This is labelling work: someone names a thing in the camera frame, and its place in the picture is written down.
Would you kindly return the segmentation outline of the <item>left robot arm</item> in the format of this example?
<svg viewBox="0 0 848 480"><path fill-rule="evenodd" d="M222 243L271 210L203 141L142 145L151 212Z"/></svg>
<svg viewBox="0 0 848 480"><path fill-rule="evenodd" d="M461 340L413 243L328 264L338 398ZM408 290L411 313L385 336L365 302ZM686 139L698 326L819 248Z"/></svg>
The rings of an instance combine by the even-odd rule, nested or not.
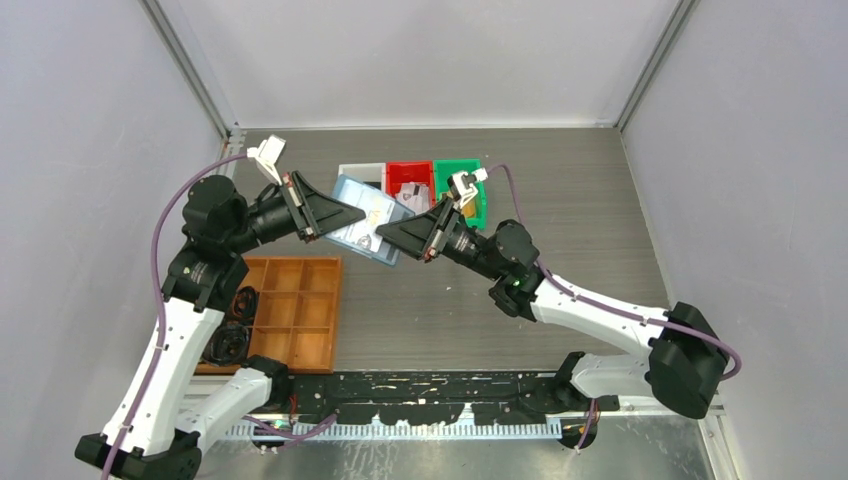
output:
<svg viewBox="0 0 848 480"><path fill-rule="evenodd" d="M75 448L76 459L107 479L192 479L204 454L245 416L288 406L288 367L254 355L205 400L180 407L247 275L245 254L290 234L311 242L364 218L296 171L254 203L222 175L191 181L180 197L186 241L168 269L152 275L157 320L142 361L112 418Z"/></svg>

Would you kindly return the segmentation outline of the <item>blue card holder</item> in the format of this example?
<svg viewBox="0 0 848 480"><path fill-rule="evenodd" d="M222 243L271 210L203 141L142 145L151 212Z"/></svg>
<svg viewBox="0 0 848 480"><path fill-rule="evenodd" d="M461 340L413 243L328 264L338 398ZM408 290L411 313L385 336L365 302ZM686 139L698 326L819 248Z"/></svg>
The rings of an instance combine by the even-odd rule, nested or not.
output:
<svg viewBox="0 0 848 480"><path fill-rule="evenodd" d="M332 197L359 208L364 212L365 218L328 233L325 239L373 261L394 267L400 251L387 243L377 233L377 228L410 218L415 213L394 197L347 175L337 178Z"/></svg>

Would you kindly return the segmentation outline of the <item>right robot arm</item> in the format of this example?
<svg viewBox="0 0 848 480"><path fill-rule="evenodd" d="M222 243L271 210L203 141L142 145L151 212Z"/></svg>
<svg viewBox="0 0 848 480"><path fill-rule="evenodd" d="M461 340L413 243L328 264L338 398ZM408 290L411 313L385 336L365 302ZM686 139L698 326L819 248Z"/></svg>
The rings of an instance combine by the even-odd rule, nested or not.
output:
<svg viewBox="0 0 848 480"><path fill-rule="evenodd" d="M647 396L681 416L703 419L719 384L738 371L736 354L698 308L631 304L568 282L540 266L532 236L515 219L485 235L443 200L376 232L416 260L445 257L491 280L490 298L510 317L565 327L620 349L618 355L566 357L554 390L567 410L600 397Z"/></svg>

